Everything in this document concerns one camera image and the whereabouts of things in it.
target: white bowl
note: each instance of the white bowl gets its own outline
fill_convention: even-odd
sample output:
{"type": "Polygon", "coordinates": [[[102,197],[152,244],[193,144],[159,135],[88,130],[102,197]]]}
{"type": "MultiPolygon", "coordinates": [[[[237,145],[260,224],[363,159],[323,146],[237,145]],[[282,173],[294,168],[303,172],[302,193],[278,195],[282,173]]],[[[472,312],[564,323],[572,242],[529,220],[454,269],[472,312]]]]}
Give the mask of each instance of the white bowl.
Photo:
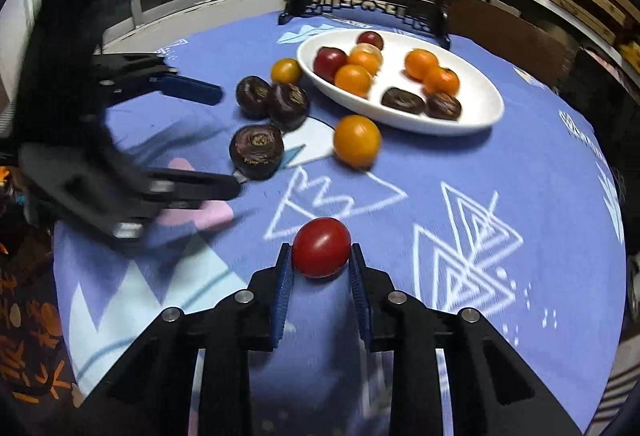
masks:
{"type": "Polygon", "coordinates": [[[320,48],[340,48],[349,55],[356,44],[356,38],[362,32],[362,29],[332,30],[307,39],[298,48],[298,62],[302,70],[322,93],[338,104],[388,126],[428,135],[466,135],[491,127],[502,118],[502,97],[494,84],[478,68],[456,54],[411,36],[376,30],[385,41],[382,51],[384,61],[374,77],[367,98],[341,90],[313,73],[314,59],[320,48]],[[462,114],[457,121],[432,119],[424,114],[413,115],[380,103],[383,93],[390,86],[423,96],[420,91],[422,85],[404,75],[404,57],[415,48],[433,52],[441,66],[451,68],[460,78],[460,92],[456,98],[462,104],[462,114]]]}

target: metal screw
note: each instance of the metal screw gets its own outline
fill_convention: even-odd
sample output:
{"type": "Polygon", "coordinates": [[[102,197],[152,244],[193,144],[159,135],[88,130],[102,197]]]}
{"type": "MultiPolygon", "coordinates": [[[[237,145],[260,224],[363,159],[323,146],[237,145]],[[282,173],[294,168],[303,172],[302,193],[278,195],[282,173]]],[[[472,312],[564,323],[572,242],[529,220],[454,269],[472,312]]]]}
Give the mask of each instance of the metal screw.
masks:
{"type": "Polygon", "coordinates": [[[118,239],[136,239],[142,232],[142,223],[118,223],[113,228],[113,236],[118,239]]]}
{"type": "Polygon", "coordinates": [[[235,299],[241,304],[247,304],[254,300],[254,292],[251,290],[240,290],[236,293],[235,299]]]}
{"type": "Polygon", "coordinates": [[[170,180],[153,180],[149,184],[149,192],[171,192],[174,188],[175,184],[170,180]]]}
{"type": "Polygon", "coordinates": [[[173,322],[180,318],[180,310],[175,307],[162,310],[162,320],[165,322],[173,322]]]}
{"type": "Polygon", "coordinates": [[[393,304],[403,304],[406,302],[406,294],[404,292],[394,290],[389,295],[386,296],[389,299],[389,302],[393,304]]]}
{"type": "Polygon", "coordinates": [[[480,312],[475,308],[465,308],[462,310],[462,318],[467,322],[478,322],[480,320],[480,312]]]}

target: red fruit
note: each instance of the red fruit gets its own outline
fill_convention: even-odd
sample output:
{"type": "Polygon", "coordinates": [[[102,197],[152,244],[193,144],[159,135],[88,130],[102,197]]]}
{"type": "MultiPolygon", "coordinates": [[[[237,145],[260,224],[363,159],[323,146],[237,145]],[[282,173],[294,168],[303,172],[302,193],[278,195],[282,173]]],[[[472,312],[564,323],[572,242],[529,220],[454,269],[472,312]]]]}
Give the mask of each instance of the red fruit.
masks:
{"type": "Polygon", "coordinates": [[[314,73],[327,82],[333,83],[335,73],[345,64],[347,64],[347,54],[340,48],[323,46],[314,59],[314,73]]]}
{"type": "Polygon", "coordinates": [[[333,218],[318,218],[296,234],[291,249],[293,266],[307,277],[327,277],[342,268],[351,252],[351,235],[333,218]]]}
{"type": "Polygon", "coordinates": [[[358,39],[356,39],[356,44],[358,44],[359,42],[368,42],[369,44],[375,46],[378,50],[382,50],[385,47],[385,42],[383,41],[382,36],[380,36],[379,33],[372,31],[361,33],[358,36],[358,39]]]}

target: table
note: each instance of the table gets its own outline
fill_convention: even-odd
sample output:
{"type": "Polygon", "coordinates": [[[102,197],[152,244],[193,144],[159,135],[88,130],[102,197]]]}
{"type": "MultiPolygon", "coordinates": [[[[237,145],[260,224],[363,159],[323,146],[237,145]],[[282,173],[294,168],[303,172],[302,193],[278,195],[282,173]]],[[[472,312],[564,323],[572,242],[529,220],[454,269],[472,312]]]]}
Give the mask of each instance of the table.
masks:
{"type": "MultiPolygon", "coordinates": [[[[143,96],[110,110],[114,138],[139,163],[231,173],[228,143],[246,122],[233,97],[243,76],[268,78],[275,60],[295,57],[313,34],[399,23],[351,11],[277,26],[266,14],[180,39],[159,52],[182,74],[225,88],[226,98],[209,107],[143,96]]],[[[625,300],[612,175],[592,127],[548,88],[468,39],[453,37],[452,51],[503,96],[504,118],[491,130],[446,139],[381,127],[372,171],[351,172],[330,156],[332,126],[348,111],[303,81],[311,116],[286,136],[286,166],[269,181],[244,184],[228,204],[163,214],[132,254],[59,224],[54,272],[81,390],[90,392],[162,309],[212,307],[273,265],[308,219],[334,216],[397,288],[445,311],[481,310],[584,430],[625,300]]],[[[279,349],[252,358],[257,434],[385,434],[390,370],[389,355],[368,356],[359,344],[346,273],[322,285],[298,278],[279,349]]],[[[441,384],[447,398],[444,370],[441,384]]]]}

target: plate of fruit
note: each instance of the plate of fruit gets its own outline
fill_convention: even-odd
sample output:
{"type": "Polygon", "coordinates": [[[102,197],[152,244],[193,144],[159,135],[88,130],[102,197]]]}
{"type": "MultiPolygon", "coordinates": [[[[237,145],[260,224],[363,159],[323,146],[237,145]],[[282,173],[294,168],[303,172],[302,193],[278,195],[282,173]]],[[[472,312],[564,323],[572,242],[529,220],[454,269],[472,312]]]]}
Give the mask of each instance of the plate of fruit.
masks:
{"type": "Polygon", "coordinates": [[[332,30],[303,42],[298,63],[330,99],[406,131],[466,135],[504,113],[500,93],[478,68],[412,36],[332,30]]]}

